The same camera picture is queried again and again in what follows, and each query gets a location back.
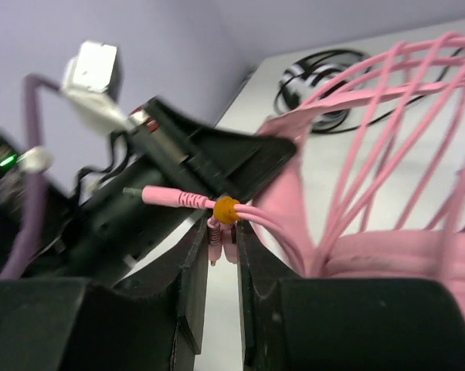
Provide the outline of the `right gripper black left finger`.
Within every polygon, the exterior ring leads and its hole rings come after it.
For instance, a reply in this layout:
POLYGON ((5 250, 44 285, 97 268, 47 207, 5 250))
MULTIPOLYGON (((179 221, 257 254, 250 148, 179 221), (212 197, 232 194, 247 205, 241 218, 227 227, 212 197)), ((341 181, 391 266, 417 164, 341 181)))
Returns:
POLYGON ((191 370, 202 350, 207 225, 106 288, 0 281, 0 370, 191 370))

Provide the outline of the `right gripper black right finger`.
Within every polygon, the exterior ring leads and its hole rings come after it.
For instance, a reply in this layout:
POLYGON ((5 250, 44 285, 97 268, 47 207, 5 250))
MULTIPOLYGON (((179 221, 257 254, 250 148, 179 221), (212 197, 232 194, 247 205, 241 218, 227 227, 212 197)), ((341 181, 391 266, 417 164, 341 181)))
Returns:
POLYGON ((425 279, 303 279, 236 229, 245 370, 465 370, 465 319, 425 279))

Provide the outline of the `pink over-ear headphones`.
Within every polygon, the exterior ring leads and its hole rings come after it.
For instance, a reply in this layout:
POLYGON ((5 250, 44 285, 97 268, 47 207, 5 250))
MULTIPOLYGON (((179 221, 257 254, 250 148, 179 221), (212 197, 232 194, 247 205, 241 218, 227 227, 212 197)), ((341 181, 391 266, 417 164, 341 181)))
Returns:
POLYGON ((312 122, 332 111, 363 107, 335 185, 324 232, 313 244, 307 229, 301 156, 253 200, 277 217, 292 239, 285 253, 307 277, 425 277, 444 284, 465 316, 465 163, 450 195, 422 229, 405 223, 457 134, 465 111, 465 36, 448 32, 420 43, 397 43, 338 74, 299 107, 269 119, 261 134, 306 144, 312 122), (460 95, 436 152, 393 228, 369 230, 377 191, 397 169, 454 93, 460 95))

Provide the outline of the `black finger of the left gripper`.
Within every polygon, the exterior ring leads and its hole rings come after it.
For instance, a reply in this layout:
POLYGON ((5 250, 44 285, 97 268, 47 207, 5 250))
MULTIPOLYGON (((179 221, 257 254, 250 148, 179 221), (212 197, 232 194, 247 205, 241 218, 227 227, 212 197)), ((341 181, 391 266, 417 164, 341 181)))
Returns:
POLYGON ((214 196, 248 201, 297 153, 287 138, 201 128, 188 138, 194 151, 185 164, 214 196))

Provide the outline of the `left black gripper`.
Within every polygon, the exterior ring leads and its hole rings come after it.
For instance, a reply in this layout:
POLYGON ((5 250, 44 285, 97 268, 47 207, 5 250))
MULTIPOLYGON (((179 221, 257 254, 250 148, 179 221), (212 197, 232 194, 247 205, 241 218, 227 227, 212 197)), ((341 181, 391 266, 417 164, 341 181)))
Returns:
POLYGON ((46 277, 89 277, 115 285, 186 220, 191 209, 144 204, 146 186, 174 188, 204 196, 224 191, 218 165, 220 131, 173 111, 154 97, 130 113, 122 135, 136 159, 109 172, 108 182, 66 227, 66 251, 46 277))

